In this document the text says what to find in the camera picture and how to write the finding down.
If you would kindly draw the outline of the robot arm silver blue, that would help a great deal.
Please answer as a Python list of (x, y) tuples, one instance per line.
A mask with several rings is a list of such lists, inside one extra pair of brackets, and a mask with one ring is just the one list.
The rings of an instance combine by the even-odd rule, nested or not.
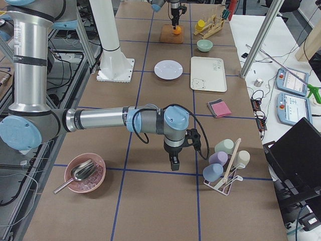
[(177, 25), (179, 24), (179, 17), (180, 17), (180, 10), (179, 10), (181, 6), (180, 1), (150, 0), (147, 2), (150, 3), (151, 8), (154, 12), (159, 12), (165, 3), (169, 3), (169, 7), (171, 8), (171, 15), (172, 15), (172, 18), (171, 18), (172, 26), (174, 30), (177, 28)]
[(8, 1), (14, 22), (14, 102), (1, 121), (1, 139), (24, 151), (76, 130), (126, 126), (130, 132), (164, 136), (171, 169), (187, 145), (189, 114), (181, 106), (125, 106), (97, 110), (52, 109), (47, 105), (47, 54), (50, 28), (75, 29), (75, 1)]

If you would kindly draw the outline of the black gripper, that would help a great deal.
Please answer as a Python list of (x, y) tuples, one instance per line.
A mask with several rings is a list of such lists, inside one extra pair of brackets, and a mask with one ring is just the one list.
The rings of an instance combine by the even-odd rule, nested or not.
[(178, 155), (182, 151), (182, 149), (182, 147), (171, 147), (167, 144), (164, 144), (164, 150), (169, 154), (172, 171), (178, 171), (180, 168)]
[(173, 16), (172, 17), (172, 26), (173, 26), (173, 29), (175, 30), (176, 26), (179, 24), (179, 15), (180, 15), (179, 9), (178, 8), (171, 8), (171, 15)]

